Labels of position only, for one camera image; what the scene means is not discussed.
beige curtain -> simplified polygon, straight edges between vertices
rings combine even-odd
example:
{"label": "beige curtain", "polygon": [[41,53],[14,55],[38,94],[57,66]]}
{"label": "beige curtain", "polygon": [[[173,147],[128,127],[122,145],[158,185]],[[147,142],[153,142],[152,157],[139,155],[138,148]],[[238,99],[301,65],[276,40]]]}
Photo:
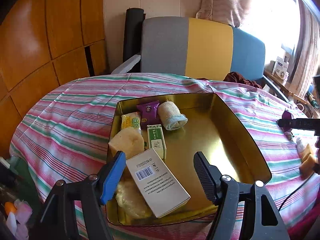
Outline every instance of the beige curtain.
{"label": "beige curtain", "polygon": [[251,0],[202,0],[196,18],[241,26],[249,13]]}
{"label": "beige curtain", "polygon": [[308,7],[304,6],[305,33],[302,45],[302,51],[298,62],[297,70],[289,90],[304,98],[312,82],[312,77],[316,75],[319,67],[320,50],[320,28],[317,20],[310,13]]}

striped tablecloth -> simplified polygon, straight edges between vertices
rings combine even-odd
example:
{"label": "striped tablecloth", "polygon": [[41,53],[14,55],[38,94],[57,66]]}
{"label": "striped tablecloth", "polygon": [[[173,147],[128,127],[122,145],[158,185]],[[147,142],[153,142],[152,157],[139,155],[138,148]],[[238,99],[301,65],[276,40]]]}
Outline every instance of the striped tablecloth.
{"label": "striped tablecloth", "polygon": [[[44,201],[59,179],[83,180],[105,163],[112,118],[119,100],[171,93],[214,91],[237,115],[256,141],[272,172],[267,188],[279,207],[303,181],[296,145],[277,126],[285,109],[305,115],[269,93],[247,85],[195,80],[173,74],[136,73],[83,78],[43,97],[15,131],[10,154],[28,162],[39,197]],[[294,130],[315,143],[312,131]],[[281,216],[290,227],[313,207],[320,177],[315,175],[284,205]],[[232,239],[238,239],[244,205],[239,205]],[[81,203],[76,203],[78,228],[87,236]],[[130,228],[111,226],[115,239],[205,239],[212,218],[179,225]]]}

dark red cloth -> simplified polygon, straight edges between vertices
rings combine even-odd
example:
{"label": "dark red cloth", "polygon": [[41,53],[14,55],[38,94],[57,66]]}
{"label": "dark red cloth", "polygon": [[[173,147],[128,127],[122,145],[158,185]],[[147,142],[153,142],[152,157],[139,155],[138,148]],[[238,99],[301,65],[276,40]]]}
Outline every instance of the dark red cloth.
{"label": "dark red cloth", "polygon": [[223,81],[239,83],[239,84],[245,84],[245,85],[249,85],[249,86],[252,86],[252,87],[255,87],[255,88],[262,89],[262,87],[260,85],[258,85],[255,81],[250,81],[248,79],[245,79],[238,72],[230,72],[229,74],[226,75],[226,77],[224,78]]}
{"label": "dark red cloth", "polygon": [[288,229],[290,239],[303,240],[318,216],[320,216],[320,191],[318,192],[315,205],[309,213],[298,224]]}

metal screw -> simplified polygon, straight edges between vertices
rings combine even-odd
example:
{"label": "metal screw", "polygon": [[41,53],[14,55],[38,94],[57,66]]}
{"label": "metal screw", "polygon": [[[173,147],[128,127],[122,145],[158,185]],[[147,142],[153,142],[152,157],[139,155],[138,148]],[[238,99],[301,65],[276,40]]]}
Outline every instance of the metal screw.
{"label": "metal screw", "polygon": [[223,176],[222,176],[222,179],[223,179],[224,181],[230,181],[230,180],[231,180],[231,177],[230,177],[229,175],[223,175]]}
{"label": "metal screw", "polygon": [[57,182],[56,182],[56,185],[57,186],[62,186],[64,184],[64,180],[63,179],[59,179]]}
{"label": "metal screw", "polygon": [[91,174],[91,175],[89,175],[89,180],[91,180],[91,181],[94,181],[94,180],[96,180],[98,178],[98,175],[97,174]]}
{"label": "metal screw", "polygon": [[258,187],[263,187],[263,182],[261,181],[261,180],[257,180],[256,181],[256,185],[258,186]]}

barcode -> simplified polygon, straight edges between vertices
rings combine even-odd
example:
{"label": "barcode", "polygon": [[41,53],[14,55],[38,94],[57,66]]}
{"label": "barcode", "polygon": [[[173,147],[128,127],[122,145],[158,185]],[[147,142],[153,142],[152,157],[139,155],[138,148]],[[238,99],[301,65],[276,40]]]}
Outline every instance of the barcode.
{"label": "barcode", "polygon": [[142,170],[136,172],[138,180],[145,179],[153,174],[154,173],[153,173],[153,169],[151,168],[151,166],[148,166],[148,167],[143,168]]}

